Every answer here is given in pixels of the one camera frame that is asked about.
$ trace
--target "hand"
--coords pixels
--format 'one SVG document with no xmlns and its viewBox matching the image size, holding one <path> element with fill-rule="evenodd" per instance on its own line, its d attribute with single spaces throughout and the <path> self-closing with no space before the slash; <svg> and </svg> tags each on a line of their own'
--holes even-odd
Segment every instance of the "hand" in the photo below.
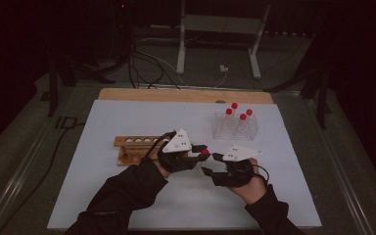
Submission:
<svg viewBox="0 0 376 235">
<path fill-rule="evenodd" d="M 155 149 L 152 151 L 151 155 L 149 155 L 149 158 L 152 159 L 155 163 L 155 165 L 157 166 L 158 170 L 160 171 L 160 173 L 162 174 L 162 176 L 165 178 L 165 179 L 168 179 L 169 176 L 170 176 L 170 172 L 167 171 L 166 169 L 164 169 L 160 162 L 158 161 L 158 156 L 157 156 L 157 153 L 158 153 L 158 150 L 159 149 Z"/>
<path fill-rule="evenodd" d="M 257 167 L 258 161 L 255 159 L 249 159 L 249 161 L 253 165 L 255 173 L 259 173 L 259 168 Z M 248 184 L 242 187 L 229 189 L 242 198 L 248 205 L 254 204 L 266 193 L 263 180 L 257 176 L 254 176 Z"/>
</svg>

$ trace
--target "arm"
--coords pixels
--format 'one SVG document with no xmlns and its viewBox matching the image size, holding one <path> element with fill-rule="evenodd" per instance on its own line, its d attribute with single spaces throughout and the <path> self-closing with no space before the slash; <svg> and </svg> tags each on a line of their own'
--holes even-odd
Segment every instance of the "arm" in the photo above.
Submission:
<svg viewBox="0 0 376 235">
<path fill-rule="evenodd" d="M 252 165 L 257 165 L 255 159 L 250 159 Z M 255 173 L 259 168 L 254 166 Z M 258 222 L 267 235 L 304 234 L 289 219 L 286 203 L 279 202 L 272 185 L 266 186 L 259 177 L 253 177 L 249 184 L 230 190 L 241 197 L 246 203 L 246 211 Z"/>
<path fill-rule="evenodd" d="M 106 180 L 90 202 L 87 211 L 67 230 L 72 234 L 125 234 L 133 211 L 151 206 L 165 187 L 169 172 L 151 159 L 131 165 Z"/>
</svg>

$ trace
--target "white tag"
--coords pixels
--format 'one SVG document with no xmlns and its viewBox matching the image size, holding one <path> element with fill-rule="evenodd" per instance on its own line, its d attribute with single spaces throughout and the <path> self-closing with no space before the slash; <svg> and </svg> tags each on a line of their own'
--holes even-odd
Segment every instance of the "white tag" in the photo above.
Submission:
<svg viewBox="0 0 376 235">
<path fill-rule="evenodd" d="M 164 146 L 164 153 L 174 153 L 182 151 L 190 151 L 192 149 L 188 134 L 184 129 L 180 129 L 178 133 Z"/>
<path fill-rule="evenodd" d="M 222 159 L 225 161 L 240 162 L 242 160 L 254 158 L 262 154 L 263 152 L 260 150 L 233 145 L 231 149 L 228 150 L 228 152 L 222 157 Z"/>
</svg>

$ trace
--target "black sleeve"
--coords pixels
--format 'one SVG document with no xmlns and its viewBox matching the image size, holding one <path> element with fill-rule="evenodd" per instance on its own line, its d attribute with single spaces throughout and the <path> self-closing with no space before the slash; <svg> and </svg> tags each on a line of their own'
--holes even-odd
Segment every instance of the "black sleeve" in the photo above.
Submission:
<svg viewBox="0 0 376 235">
<path fill-rule="evenodd" d="M 262 198 L 246 206 L 246 210 L 266 235 L 304 234 L 288 219 L 289 205 L 277 200 L 272 185 L 268 185 Z"/>
<path fill-rule="evenodd" d="M 167 181 L 150 159 L 106 180 L 65 235 L 125 234 L 130 215 L 150 207 Z"/>
</svg>

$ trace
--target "white tabletop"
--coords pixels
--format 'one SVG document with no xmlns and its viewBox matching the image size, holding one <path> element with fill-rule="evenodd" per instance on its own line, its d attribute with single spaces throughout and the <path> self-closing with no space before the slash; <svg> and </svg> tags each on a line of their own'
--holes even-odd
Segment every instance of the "white tabletop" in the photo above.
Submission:
<svg viewBox="0 0 376 235">
<path fill-rule="evenodd" d="M 209 146 L 211 153 L 224 154 L 232 144 L 262 150 L 258 164 L 268 170 L 269 183 L 279 200 L 290 206 L 289 218 L 297 226 L 321 226 L 283 119 L 276 105 L 239 104 L 238 112 L 254 110 L 258 134 L 252 140 L 212 138 L 214 111 L 227 104 L 144 101 L 95 101 L 69 171 L 54 207 L 48 228 L 70 227 L 108 177 L 125 169 L 117 166 L 116 136 L 162 135 L 187 130 L 193 144 Z M 177 172 L 148 209 L 135 211 L 129 229 L 242 229 L 257 223 L 244 210 L 245 203 L 228 189 L 215 187 L 203 175 L 202 164 Z M 219 168 L 209 158 L 207 167 Z"/>
</svg>

